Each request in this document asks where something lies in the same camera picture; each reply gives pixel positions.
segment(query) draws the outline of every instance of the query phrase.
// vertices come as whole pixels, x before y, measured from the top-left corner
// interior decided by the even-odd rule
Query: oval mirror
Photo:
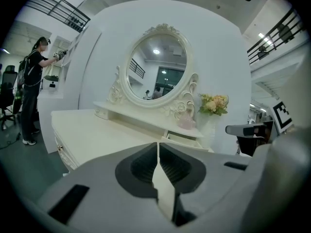
[[[155,100],[174,89],[186,64],[186,51],[179,40],[169,34],[156,34],[134,49],[127,67],[127,80],[137,97]]]

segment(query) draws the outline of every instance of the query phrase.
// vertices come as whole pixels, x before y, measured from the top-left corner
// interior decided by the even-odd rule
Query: flower bouquet
[[[202,105],[199,112],[206,113],[209,115],[219,115],[227,114],[227,106],[229,103],[229,97],[227,96],[210,96],[209,94],[199,94],[202,100]]]

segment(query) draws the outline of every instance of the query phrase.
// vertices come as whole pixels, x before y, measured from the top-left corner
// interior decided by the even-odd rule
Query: green floor
[[[4,131],[0,130],[0,148],[6,146],[7,141],[13,142],[19,132],[18,125],[8,122],[7,126]],[[0,162],[16,192],[36,202],[68,170],[57,152],[48,154],[41,133],[34,138],[37,140],[34,146],[24,145],[21,137],[16,143],[1,149]]]

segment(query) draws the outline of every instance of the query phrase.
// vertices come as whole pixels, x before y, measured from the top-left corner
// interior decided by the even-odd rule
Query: white vase
[[[197,114],[197,128],[204,136],[203,138],[199,138],[198,142],[205,149],[210,148],[215,140],[216,135],[216,126],[220,120],[219,115],[207,115],[203,113]]]

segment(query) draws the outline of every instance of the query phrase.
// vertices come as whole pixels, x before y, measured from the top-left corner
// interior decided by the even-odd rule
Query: backpack
[[[17,76],[17,88],[21,89],[22,85],[25,84],[25,80],[27,81],[27,77],[28,75],[31,73],[31,71],[33,70],[33,67],[30,67],[30,59],[29,57],[35,53],[37,50],[33,50],[28,56],[26,56],[19,64],[19,68],[18,68],[18,76]]]

